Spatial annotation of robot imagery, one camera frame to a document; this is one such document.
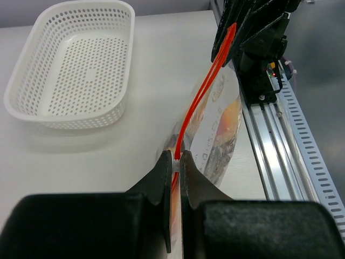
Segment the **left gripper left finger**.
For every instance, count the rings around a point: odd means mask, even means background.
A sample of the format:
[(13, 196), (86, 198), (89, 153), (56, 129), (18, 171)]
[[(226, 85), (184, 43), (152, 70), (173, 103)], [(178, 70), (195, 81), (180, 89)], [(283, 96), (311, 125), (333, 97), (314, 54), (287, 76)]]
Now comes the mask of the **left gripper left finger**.
[(28, 195), (3, 227), (1, 258), (166, 258), (171, 180), (164, 151), (126, 192)]

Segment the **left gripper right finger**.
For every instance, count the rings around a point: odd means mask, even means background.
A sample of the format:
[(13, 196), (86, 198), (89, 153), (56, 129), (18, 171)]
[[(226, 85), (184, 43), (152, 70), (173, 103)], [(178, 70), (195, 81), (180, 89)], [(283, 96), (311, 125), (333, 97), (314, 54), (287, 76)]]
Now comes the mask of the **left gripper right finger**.
[(344, 258), (328, 210), (309, 201), (233, 200), (180, 160), (184, 258)]

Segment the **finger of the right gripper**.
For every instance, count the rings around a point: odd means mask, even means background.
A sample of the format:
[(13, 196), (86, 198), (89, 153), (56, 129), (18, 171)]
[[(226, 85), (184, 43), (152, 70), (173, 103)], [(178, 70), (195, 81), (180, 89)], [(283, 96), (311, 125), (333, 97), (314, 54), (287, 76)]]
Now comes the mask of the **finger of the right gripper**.
[(250, 30), (251, 1), (225, 1), (222, 16), (220, 18), (216, 38), (212, 47), (211, 61), (213, 62), (218, 54), (221, 44), (225, 39), (228, 29), (236, 23), (236, 33), (229, 53), (226, 58), (228, 63), (239, 51), (241, 43)]
[(281, 58), (289, 13), (290, 1), (251, 1), (250, 30), (239, 51), (260, 60)]

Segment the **clear zip top bag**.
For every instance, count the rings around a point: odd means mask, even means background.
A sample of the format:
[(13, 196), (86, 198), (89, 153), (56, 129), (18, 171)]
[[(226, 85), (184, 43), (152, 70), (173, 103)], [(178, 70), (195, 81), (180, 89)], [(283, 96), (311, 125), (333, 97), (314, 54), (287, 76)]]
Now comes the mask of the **clear zip top bag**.
[(232, 158), (237, 136), (216, 145), (216, 133), (224, 110), (239, 97), (234, 69), (223, 66), (232, 45), (236, 26), (231, 25), (208, 72), (203, 73), (191, 93), (188, 109), (178, 118), (171, 136), (163, 144), (173, 156), (171, 182), (171, 252), (168, 258), (182, 258), (180, 174), (177, 163), (184, 151), (191, 152), (197, 169), (219, 186)]

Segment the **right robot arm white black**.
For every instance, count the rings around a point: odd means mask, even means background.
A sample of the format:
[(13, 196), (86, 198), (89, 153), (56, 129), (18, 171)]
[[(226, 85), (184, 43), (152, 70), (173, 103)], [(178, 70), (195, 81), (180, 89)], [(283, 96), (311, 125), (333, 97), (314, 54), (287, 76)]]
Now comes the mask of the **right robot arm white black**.
[(299, 4), (290, 0), (224, 1), (211, 59), (215, 59), (228, 28), (235, 24), (226, 62), (234, 64), (247, 106), (277, 100), (283, 88), (278, 61), (287, 46), (285, 30), (289, 14)]

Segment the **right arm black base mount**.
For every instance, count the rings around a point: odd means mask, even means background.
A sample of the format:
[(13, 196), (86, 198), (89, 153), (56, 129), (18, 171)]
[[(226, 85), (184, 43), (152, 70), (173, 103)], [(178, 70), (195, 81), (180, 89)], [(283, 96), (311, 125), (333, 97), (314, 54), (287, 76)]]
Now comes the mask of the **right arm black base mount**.
[(277, 94), (282, 90), (277, 60), (260, 60), (240, 52), (233, 62), (247, 107), (277, 101)]

